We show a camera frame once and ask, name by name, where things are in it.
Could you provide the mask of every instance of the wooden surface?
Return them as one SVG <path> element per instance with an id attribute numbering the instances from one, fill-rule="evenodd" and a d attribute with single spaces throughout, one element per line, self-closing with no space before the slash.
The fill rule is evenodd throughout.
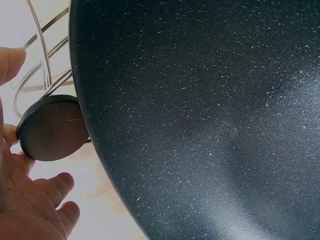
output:
<path id="1" fill-rule="evenodd" d="M 69 0 L 33 0 L 41 26 L 69 6 Z M 0 46 L 21 47 L 36 32 L 33 19 L 22 0 L 0 0 Z M 62 18 L 45 34 L 47 48 L 51 49 L 68 34 L 68 16 Z M 27 59 L 19 75 L 11 84 L 1 87 L 0 96 L 4 108 L 4 120 L 17 124 L 19 118 L 13 111 L 13 94 L 15 87 L 23 75 L 34 66 L 41 57 L 39 42 L 35 42 L 27 50 Z M 70 68 L 69 48 L 64 47 L 50 60 L 52 75 Z M 28 87 L 41 86 L 42 71 L 31 79 Z M 24 112 L 34 103 L 43 91 L 23 92 L 18 101 L 19 109 Z M 60 88 L 57 94 L 75 96 L 73 85 Z M 75 180 L 75 187 L 66 201 L 72 200 L 79 204 L 80 220 L 69 240 L 142 240 L 146 239 L 129 212 L 122 204 L 97 157 L 92 144 L 84 145 L 73 155 L 54 162 L 37 162 L 30 177 L 51 178 L 60 172 L 69 172 Z"/>

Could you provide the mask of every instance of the hand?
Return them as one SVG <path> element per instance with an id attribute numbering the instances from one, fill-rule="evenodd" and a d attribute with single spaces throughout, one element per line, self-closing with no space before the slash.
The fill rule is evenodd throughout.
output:
<path id="1" fill-rule="evenodd" d="M 0 47 L 0 85 L 17 75 L 25 61 L 21 49 Z M 56 208 L 74 186 L 68 173 L 32 181 L 28 175 L 35 161 L 24 153 L 13 154 L 16 127 L 3 123 L 0 101 L 0 238 L 2 240 L 66 240 L 80 210 L 74 202 Z"/>

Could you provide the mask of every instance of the speckled granite coating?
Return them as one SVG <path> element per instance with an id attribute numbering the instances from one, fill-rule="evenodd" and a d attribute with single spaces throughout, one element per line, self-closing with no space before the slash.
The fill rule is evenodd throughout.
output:
<path id="1" fill-rule="evenodd" d="M 86 124 L 150 239 L 319 239 L 319 8 L 71 1 Z"/>

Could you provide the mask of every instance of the metal stand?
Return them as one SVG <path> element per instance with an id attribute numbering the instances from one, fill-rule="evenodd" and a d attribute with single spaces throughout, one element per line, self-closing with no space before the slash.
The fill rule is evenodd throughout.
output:
<path id="1" fill-rule="evenodd" d="M 50 51 L 47 50 L 45 39 L 43 33 L 49 29 L 53 24 L 55 24 L 58 20 L 60 20 L 63 16 L 65 16 L 69 12 L 69 8 L 64 9 L 62 12 L 60 12 L 56 17 L 54 17 L 50 22 L 48 22 L 43 28 L 41 28 L 37 14 L 34 10 L 34 7 L 32 6 L 30 0 L 25 0 L 28 8 L 30 9 L 30 12 L 32 14 L 32 17 L 34 19 L 34 22 L 37 27 L 37 33 L 30 38 L 27 43 L 23 46 L 23 48 L 26 50 L 36 39 L 39 39 L 41 42 L 41 48 L 42 48 L 42 58 L 41 61 L 38 62 L 37 65 L 35 65 L 19 82 L 17 86 L 16 93 L 14 95 L 13 99 L 13 109 L 15 114 L 21 118 L 22 114 L 20 113 L 18 109 L 18 97 L 21 93 L 22 89 L 28 82 L 28 80 L 40 69 L 42 68 L 43 71 L 43 90 L 44 93 L 40 99 L 43 99 L 45 97 L 48 97 L 52 95 L 56 89 L 58 89 L 60 86 L 64 85 L 68 79 L 72 77 L 72 70 L 68 69 L 65 71 L 57 81 L 52 82 L 52 75 L 51 75 L 51 68 L 50 68 L 50 61 L 49 59 L 57 53 L 62 47 L 64 47 L 68 43 L 68 35 L 65 36 L 56 46 L 54 46 L 53 49 Z"/>

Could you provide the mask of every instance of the metal wire rack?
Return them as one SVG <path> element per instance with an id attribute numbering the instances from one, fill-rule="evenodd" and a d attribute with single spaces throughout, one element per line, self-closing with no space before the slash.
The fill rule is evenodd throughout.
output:
<path id="1" fill-rule="evenodd" d="M 27 82 L 31 79 L 31 77 L 40 69 L 42 68 L 43 71 L 43 91 L 44 93 L 40 97 L 40 99 L 45 98 L 47 96 L 52 95 L 60 86 L 64 85 L 67 80 L 72 77 L 72 70 L 68 69 L 67 71 L 63 72 L 62 75 L 55 81 L 52 81 L 52 74 L 51 74 L 51 66 L 50 66 L 50 58 L 56 54 L 61 48 L 63 48 L 69 42 L 69 36 L 65 36 L 57 45 L 55 45 L 51 50 L 48 51 L 44 32 L 48 30 L 52 25 L 54 25 L 57 21 L 59 21 L 62 17 L 68 14 L 69 8 L 67 7 L 62 12 L 60 12 L 57 16 L 55 16 L 51 21 L 49 21 L 44 27 L 41 28 L 37 14 L 34 10 L 34 7 L 30 0 L 24 0 L 27 4 L 28 8 L 30 9 L 30 13 L 32 14 L 33 20 L 36 24 L 37 32 L 32 38 L 30 38 L 23 46 L 26 50 L 28 47 L 31 46 L 32 43 L 39 39 L 41 42 L 42 48 L 42 57 L 41 61 L 39 61 L 30 71 L 27 72 L 26 75 L 22 78 L 19 82 L 14 99 L 13 99 L 13 109 L 15 114 L 20 118 L 22 117 L 21 112 L 18 108 L 18 98 L 19 94 L 22 92 L 22 89 L 26 86 Z"/>

